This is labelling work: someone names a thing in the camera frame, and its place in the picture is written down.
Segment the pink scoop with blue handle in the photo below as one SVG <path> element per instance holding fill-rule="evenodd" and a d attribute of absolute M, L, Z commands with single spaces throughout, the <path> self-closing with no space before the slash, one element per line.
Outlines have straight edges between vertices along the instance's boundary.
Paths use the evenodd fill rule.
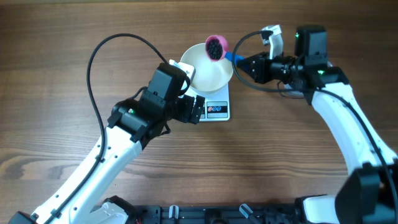
<path fill-rule="evenodd" d="M 219 60 L 233 61 L 232 53 L 229 51 L 227 40 L 222 35 L 211 35 L 205 41 L 205 50 L 212 62 Z"/>

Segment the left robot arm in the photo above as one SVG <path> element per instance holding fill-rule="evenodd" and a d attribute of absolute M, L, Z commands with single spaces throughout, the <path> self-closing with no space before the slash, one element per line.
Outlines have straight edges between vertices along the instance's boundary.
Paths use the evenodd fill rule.
<path fill-rule="evenodd" d="M 167 121 L 197 124 L 204 97 L 188 96 L 195 67 L 161 63 L 140 100 L 117 103 L 104 134 L 66 182 L 32 214 L 17 212 L 10 223 L 135 223 L 134 207 L 119 197 L 96 202 L 150 140 L 168 134 Z"/>

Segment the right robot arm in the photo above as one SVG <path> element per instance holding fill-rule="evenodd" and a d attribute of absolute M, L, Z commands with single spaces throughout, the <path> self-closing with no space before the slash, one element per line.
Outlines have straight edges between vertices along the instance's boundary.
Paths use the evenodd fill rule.
<path fill-rule="evenodd" d="M 301 93 L 328 125 L 345 159 L 349 177 L 336 195 L 297 199 L 304 223 L 396 223 L 397 154 L 379 137 L 359 107 L 349 80 L 328 59 L 323 26 L 301 26 L 295 54 L 283 55 L 278 26 L 258 32 L 268 52 L 232 55 L 235 74 L 250 76 L 247 86 L 263 90 L 279 80 L 287 92 Z"/>

